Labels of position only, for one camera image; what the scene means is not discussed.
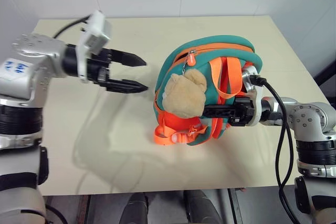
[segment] orange zipper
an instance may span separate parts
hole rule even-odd
[[[201,52],[212,51],[214,49],[239,49],[239,50],[243,50],[243,51],[253,52],[253,50],[251,48],[246,47],[246,46],[242,46],[242,45],[238,45],[238,44],[210,43],[210,44],[200,45],[200,46],[197,46],[197,47],[191,47],[191,48],[186,48],[186,49],[182,50],[178,55],[176,55],[172,65],[175,65],[175,63],[177,61],[180,61],[181,59],[185,59],[185,57],[188,57],[188,59],[186,59],[188,65],[190,63],[189,66],[194,66],[196,64],[195,57],[198,54],[200,54]]]

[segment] beige tabletop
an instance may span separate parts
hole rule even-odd
[[[159,146],[153,112],[156,79],[165,58],[178,46],[212,35],[238,35],[255,46],[261,75],[283,97],[326,102],[270,17],[116,18],[106,45],[143,58],[145,67],[110,66],[114,79],[147,86],[139,94],[108,93],[78,78],[53,79],[44,109],[43,146],[49,177],[43,195],[103,194],[133,191],[274,186],[280,127],[231,127],[219,140],[198,146]],[[34,32],[53,35],[70,20],[40,20]],[[80,26],[59,39],[76,44]],[[266,90],[264,96],[270,95]],[[287,170],[287,139],[281,152]],[[298,176],[296,165],[289,184]]]

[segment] stuffed animal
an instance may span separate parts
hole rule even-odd
[[[173,73],[164,88],[163,108],[180,118],[201,116],[205,91],[206,79],[197,69],[189,69],[184,75]]]

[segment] zipper pull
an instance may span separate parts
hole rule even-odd
[[[190,67],[193,67],[193,66],[196,65],[195,54],[196,54],[196,50],[195,49],[188,52],[188,55],[187,55],[187,64]]]

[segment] sticker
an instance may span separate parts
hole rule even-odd
[[[8,81],[15,80],[27,75],[32,63],[9,58],[0,67],[0,78]]]

